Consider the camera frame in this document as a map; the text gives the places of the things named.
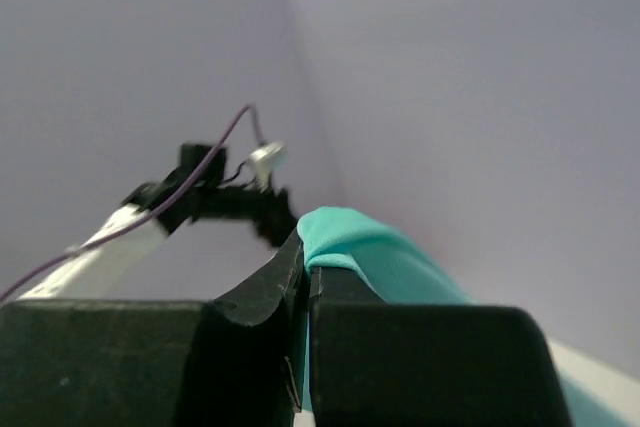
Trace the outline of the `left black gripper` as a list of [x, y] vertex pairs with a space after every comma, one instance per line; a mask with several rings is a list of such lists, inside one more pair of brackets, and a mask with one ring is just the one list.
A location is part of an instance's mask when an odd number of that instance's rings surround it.
[[280, 248], [296, 227], [286, 188], [198, 187], [190, 199], [191, 220], [248, 221], [255, 234]]

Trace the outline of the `teal t shirt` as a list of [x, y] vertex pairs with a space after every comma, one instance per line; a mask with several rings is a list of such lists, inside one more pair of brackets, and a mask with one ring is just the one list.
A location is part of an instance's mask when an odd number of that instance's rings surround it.
[[320, 207], [299, 219], [296, 232], [307, 273], [346, 269], [392, 304], [481, 305], [400, 230], [357, 210]]

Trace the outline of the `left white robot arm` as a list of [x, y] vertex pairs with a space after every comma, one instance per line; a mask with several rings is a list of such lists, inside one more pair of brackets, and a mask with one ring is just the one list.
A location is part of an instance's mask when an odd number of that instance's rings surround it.
[[247, 221], [258, 238], [280, 248], [297, 224], [288, 191], [272, 183], [284, 152], [281, 142], [260, 145], [243, 163], [251, 180], [238, 184], [225, 175], [225, 147], [182, 144], [164, 180], [138, 187], [92, 237], [37, 268], [37, 285], [23, 291], [19, 281], [1, 300], [99, 298], [186, 222]]

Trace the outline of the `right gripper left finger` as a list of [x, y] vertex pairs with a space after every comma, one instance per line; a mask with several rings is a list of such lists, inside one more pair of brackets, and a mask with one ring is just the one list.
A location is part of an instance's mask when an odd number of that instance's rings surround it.
[[290, 426], [306, 274], [291, 235], [209, 302], [33, 300], [1, 310], [5, 426]]

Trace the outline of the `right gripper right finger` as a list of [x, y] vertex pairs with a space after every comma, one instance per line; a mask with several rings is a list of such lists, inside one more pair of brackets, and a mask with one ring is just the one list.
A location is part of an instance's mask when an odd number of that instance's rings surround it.
[[311, 277], [309, 389], [320, 426], [568, 426], [524, 311], [398, 305], [346, 269]]

